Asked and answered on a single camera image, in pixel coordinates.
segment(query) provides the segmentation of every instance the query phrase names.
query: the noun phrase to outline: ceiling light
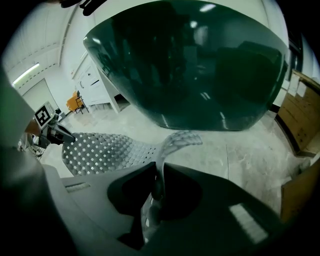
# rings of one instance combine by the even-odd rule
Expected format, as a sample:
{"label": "ceiling light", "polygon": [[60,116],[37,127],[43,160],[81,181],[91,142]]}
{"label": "ceiling light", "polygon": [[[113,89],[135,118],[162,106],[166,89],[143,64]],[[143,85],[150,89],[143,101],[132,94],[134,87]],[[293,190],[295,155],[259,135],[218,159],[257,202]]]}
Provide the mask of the ceiling light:
{"label": "ceiling light", "polygon": [[210,11],[211,9],[215,8],[215,7],[216,7],[215,4],[208,3],[208,4],[205,4],[204,6],[202,6],[200,8],[200,12],[205,13],[205,12]]}
{"label": "ceiling light", "polygon": [[87,53],[87,51],[85,51],[85,52],[82,54],[80,60],[82,60],[82,58],[85,56],[86,53]]}
{"label": "ceiling light", "polygon": [[39,63],[35,64],[34,66],[30,67],[26,72],[24,72],[22,75],[20,75],[16,80],[13,81],[12,85],[15,85],[21,78],[23,78],[26,74],[34,70],[39,66]]}
{"label": "ceiling light", "polygon": [[196,22],[196,21],[194,21],[194,20],[190,22],[190,27],[193,28],[193,29],[194,29],[197,25],[198,25],[198,22]]}
{"label": "ceiling light", "polygon": [[101,45],[101,42],[100,42],[100,40],[99,40],[99,39],[92,38],[92,40],[93,40],[94,42],[96,42],[97,44]]}

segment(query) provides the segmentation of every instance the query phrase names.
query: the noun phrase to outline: concrete floor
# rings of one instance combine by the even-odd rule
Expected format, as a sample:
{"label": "concrete floor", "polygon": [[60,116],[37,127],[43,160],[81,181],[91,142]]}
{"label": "concrete floor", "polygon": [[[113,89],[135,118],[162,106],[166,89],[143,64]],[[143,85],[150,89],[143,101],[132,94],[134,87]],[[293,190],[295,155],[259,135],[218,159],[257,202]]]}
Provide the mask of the concrete floor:
{"label": "concrete floor", "polygon": [[[122,134],[157,144],[174,130],[157,126],[133,105],[120,103],[116,114],[108,105],[71,113],[63,121],[71,132]],[[281,185],[295,175],[303,158],[296,158],[282,130],[267,112],[244,131],[196,131],[203,145],[188,146],[169,155],[166,162],[228,179],[280,214]],[[62,146],[51,144],[41,163],[54,166],[60,177],[72,177],[61,158]]]}

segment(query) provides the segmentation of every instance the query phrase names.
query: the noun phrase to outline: white wall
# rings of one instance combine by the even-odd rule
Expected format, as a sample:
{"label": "white wall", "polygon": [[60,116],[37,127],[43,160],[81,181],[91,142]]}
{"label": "white wall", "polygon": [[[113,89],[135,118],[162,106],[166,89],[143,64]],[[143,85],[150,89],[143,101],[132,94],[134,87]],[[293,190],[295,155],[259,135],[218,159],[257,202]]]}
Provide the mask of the white wall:
{"label": "white wall", "polygon": [[46,102],[49,102],[54,110],[58,108],[58,105],[51,95],[45,79],[38,82],[22,97],[33,111],[37,111]]}
{"label": "white wall", "polygon": [[59,109],[65,114],[68,113],[69,109],[66,103],[72,97],[75,89],[65,73],[57,66],[45,74],[45,81]]}
{"label": "white wall", "polygon": [[303,62],[302,62],[302,73],[312,78],[313,73],[313,51],[310,48],[306,38],[302,35],[302,51],[303,51]]}
{"label": "white wall", "polygon": [[83,39],[90,31],[88,22],[90,19],[92,19],[92,16],[84,16],[83,10],[77,7],[66,35],[61,57],[61,68],[71,85],[74,85],[72,73],[79,65],[80,58],[86,51]]}
{"label": "white wall", "polygon": [[320,67],[314,51],[311,49],[306,38],[302,35],[303,63],[302,73],[320,82]]}
{"label": "white wall", "polygon": [[269,29],[289,48],[289,36],[285,18],[275,0],[262,0]]}
{"label": "white wall", "polygon": [[284,102],[284,99],[286,97],[286,94],[287,94],[287,91],[285,89],[281,88],[278,95],[276,96],[273,104],[278,107],[281,107],[282,102]]}
{"label": "white wall", "polygon": [[72,97],[75,89],[67,79],[67,76],[65,75],[63,70],[57,65],[52,66],[46,71],[33,77],[32,80],[28,81],[28,83],[17,90],[18,93],[20,95],[24,95],[28,90],[30,90],[33,86],[35,86],[43,79],[45,79],[47,86],[59,109],[64,113],[68,113],[69,110],[66,106],[66,103],[67,100]]}

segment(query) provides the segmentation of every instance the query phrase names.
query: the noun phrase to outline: dark grey surface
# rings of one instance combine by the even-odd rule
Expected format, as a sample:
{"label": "dark grey surface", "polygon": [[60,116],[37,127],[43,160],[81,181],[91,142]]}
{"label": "dark grey surface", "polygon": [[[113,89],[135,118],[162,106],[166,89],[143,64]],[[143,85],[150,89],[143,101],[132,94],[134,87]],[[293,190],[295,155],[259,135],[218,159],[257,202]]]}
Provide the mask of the dark grey surface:
{"label": "dark grey surface", "polygon": [[132,173],[140,167],[141,165],[136,165],[116,172],[63,178],[61,181],[64,186],[80,183],[90,185],[90,187],[71,192],[68,195],[93,222],[99,224],[110,236],[117,239],[130,232],[134,217],[118,213],[108,199],[107,189],[115,178]]}
{"label": "dark grey surface", "polygon": [[50,250],[52,255],[74,255],[39,161],[16,148],[0,147],[0,167],[2,254],[43,255]]}
{"label": "dark grey surface", "polygon": [[280,219],[262,202],[231,181],[187,167],[164,164],[165,189],[171,204],[190,204],[181,175],[195,181],[202,190],[196,208],[187,216],[162,220],[141,252],[162,255],[239,255],[248,253],[254,244],[230,212],[230,207],[243,204],[250,215],[270,235],[282,228]]}
{"label": "dark grey surface", "polygon": [[57,170],[49,165],[43,167],[55,207],[79,255],[141,255],[96,225],[66,191]]}

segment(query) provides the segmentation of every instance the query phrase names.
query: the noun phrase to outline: ceiling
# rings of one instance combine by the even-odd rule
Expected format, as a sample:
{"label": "ceiling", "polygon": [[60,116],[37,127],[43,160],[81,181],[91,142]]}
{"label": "ceiling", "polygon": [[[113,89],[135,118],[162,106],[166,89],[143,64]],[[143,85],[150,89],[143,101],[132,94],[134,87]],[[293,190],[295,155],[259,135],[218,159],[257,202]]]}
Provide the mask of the ceiling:
{"label": "ceiling", "polygon": [[59,4],[43,3],[17,29],[2,56],[9,81],[12,83],[36,63],[39,67],[21,79],[16,88],[58,64],[68,12]]}

